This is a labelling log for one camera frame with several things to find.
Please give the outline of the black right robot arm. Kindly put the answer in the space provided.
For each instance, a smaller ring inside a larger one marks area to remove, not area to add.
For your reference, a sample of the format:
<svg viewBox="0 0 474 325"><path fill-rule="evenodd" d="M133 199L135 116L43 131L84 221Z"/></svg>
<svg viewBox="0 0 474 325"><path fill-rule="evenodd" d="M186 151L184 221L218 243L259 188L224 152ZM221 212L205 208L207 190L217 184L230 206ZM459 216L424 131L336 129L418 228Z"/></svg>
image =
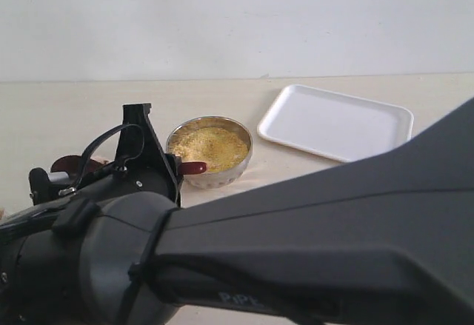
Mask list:
<svg viewBox="0 0 474 325"><path fill-rule="evenodd" d="M30 172L1 222L3 324L165 324L195 305L296 324L473 322L473 103L395 150L190 208L149 104L115 159Z"/></svg>

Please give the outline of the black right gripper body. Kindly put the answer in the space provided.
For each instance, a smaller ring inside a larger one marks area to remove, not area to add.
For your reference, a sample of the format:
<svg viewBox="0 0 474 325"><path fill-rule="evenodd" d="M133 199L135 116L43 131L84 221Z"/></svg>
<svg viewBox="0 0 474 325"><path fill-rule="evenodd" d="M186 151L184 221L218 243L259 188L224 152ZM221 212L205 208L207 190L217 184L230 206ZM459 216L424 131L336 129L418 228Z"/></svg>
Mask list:
<svg viewBox="0 0 474 325"><path fill-rule="evenodd" d="M150 104L126 104L123 121L93 140L56 200L1 221L3 324L165 324L153 251L181 206L180 160L166 154ZM86 173L98 156L109 164Z"/></svg>

